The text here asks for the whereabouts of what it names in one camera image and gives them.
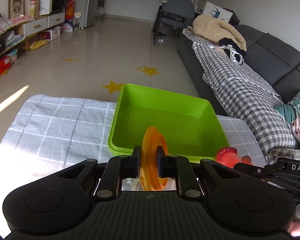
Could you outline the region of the person's right hand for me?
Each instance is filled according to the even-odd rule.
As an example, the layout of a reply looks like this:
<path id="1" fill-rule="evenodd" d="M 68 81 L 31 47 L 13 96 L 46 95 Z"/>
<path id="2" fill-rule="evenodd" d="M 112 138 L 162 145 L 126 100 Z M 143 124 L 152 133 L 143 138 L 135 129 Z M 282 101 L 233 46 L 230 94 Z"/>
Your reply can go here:
<path id="1" fill-rule="evenodd" d="M 300 220 L 294 220 L 288 228 L 288 233 L 292 237 L 300 237 Z"/>

